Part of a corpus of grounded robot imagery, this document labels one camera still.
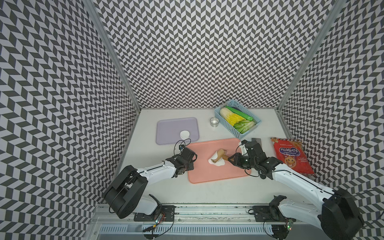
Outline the white dough piece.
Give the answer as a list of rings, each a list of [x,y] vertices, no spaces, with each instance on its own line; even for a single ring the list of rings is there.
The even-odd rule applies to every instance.
[[[215,152],[209,159],[209,164],[220,167],[225,165],[225,160],[223,159],[223,155],[219,154],[219,152]]]

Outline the wooden rolling pin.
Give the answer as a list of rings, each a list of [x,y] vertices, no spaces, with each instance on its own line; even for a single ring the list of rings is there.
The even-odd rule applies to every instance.
[[[214,155],[210,158],[211,162],[213,164],[216,164],[220,162],[221,160],[223,161],[228,161],[229,156],[227,156],[227,151],[224,149],[219,149],[214,153]]]

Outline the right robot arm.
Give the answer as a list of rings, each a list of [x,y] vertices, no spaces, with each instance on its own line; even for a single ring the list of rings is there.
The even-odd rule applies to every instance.
[[[242,145],[246,149],[245,155],[236,152],[228,157],[233,166],[245,171],[254,169],[261,179],[282,183],[309,201],[308,204],[297,203],[283,195],[275,196],[267,210],[254,209],[256,221],[285,220],[283,235],[286,236],[292,221],[298,220],[323,230],[332,240],[351,240],[362,229],[365,221],[354,196],[348,191],[323,186],[292,170],[281,160],[267,157],[256,141],[242,141]]]

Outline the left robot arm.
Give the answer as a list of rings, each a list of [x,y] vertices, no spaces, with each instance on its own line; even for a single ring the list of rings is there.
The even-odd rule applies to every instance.
[[[179,154],[152,167],[136,169],[126,166],[103,192],[102,198],[109,205],[110,212],[120,219],[132,213],[158,217],[162,213],[162,203],[153,195],[145,197],[146,187],[193,170],[197,158],[194,151],[185,147]]]

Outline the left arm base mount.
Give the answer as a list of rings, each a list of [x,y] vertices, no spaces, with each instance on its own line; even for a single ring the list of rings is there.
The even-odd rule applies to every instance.
[[[134,210],[135,222],[155,222],[159,217],[162,218],[162,222],[173,222],[175,220],[174,205],[164,205],[157,200],[153,195],[148,197],[141,197],[139,204]]]

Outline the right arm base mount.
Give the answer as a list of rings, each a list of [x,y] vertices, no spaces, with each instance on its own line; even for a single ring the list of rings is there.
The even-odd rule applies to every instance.
[[[287,197],[283,195],[274,196],[273,200],[267,205],[252,206],[252,208],[248,210],[248,214],[254,216],[255,221],[258,223],[287,223],[288,220],[296,222],[296,219],[283,216],[278,208],[279,204],[285,199],[287,199]]]

